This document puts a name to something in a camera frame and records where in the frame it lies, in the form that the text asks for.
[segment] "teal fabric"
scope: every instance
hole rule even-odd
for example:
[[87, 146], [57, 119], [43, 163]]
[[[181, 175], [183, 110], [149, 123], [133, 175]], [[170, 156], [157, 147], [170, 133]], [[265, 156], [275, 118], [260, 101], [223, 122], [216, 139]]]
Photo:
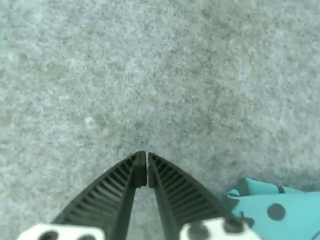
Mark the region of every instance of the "teal fabric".
[[243, 178], [225, 203], [263, 240], [320, 240], [320, 192]]

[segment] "turquoise cloth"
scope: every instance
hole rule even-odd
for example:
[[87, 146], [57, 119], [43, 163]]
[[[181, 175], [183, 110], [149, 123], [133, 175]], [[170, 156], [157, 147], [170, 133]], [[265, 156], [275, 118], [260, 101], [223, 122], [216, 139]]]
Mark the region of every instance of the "turquoise cloth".
[[320, 240], [320, 192], [243, 178], [225, 203], [263, 240]]

